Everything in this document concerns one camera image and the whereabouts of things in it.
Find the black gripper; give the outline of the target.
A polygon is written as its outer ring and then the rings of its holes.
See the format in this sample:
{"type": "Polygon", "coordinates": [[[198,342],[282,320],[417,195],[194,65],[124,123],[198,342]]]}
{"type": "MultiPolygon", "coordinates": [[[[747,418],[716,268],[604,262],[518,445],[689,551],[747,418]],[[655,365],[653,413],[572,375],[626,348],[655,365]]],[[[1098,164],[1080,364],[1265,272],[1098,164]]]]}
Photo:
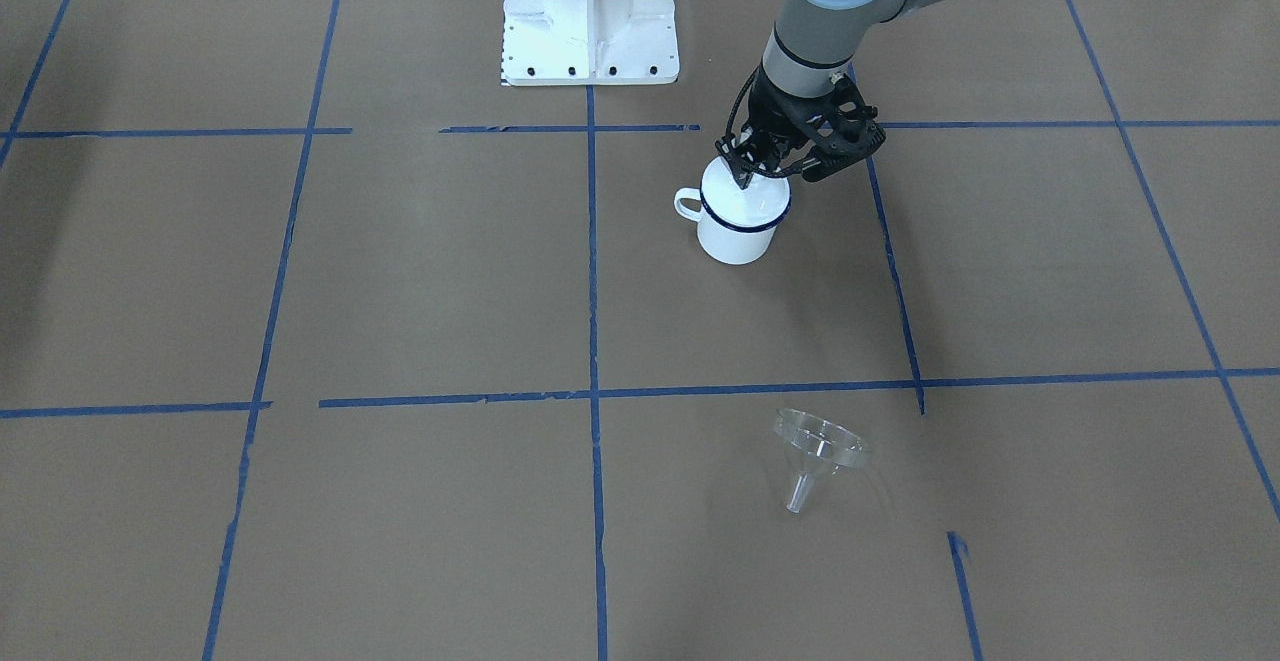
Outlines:
{"type": "Polygon", "coordinates": [[[801,167],[806,155],[799,161],[785,163],[791,152],[812,146],[799,127],[797,105],[804,99],[828,94],[835,78],[828,74],[818,85],[819,94],[806,97],[786,94],[763,67],[753,70],[739,95],[748,101],[748,118],[735,135],[733,179],[740,190],[750,187],[756,167],[760,167],[760,175],[776,179],[791,177],[790,167],[801,167]]]}

